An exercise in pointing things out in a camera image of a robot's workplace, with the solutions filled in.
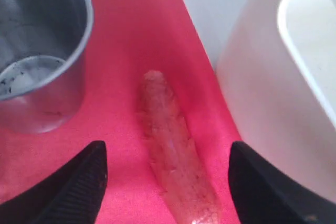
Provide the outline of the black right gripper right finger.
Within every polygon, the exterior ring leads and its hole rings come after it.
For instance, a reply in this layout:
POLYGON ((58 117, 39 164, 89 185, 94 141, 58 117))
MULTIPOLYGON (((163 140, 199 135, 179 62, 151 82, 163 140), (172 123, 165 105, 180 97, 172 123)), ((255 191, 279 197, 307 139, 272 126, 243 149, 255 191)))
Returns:
POLYGON ((335 223, 335 203, 301 186, 244 142, 231 145, 228 183, 241 223, 335 223))

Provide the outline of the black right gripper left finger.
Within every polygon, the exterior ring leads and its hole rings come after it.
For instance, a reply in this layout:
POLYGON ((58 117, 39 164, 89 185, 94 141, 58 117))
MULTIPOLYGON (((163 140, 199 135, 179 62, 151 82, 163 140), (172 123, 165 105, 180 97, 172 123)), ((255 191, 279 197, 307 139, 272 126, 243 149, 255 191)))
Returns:
POLYGON ((108 183, 107 149, 93 141, 34 187, 1 204, 1 223, 95 223, 108 183))

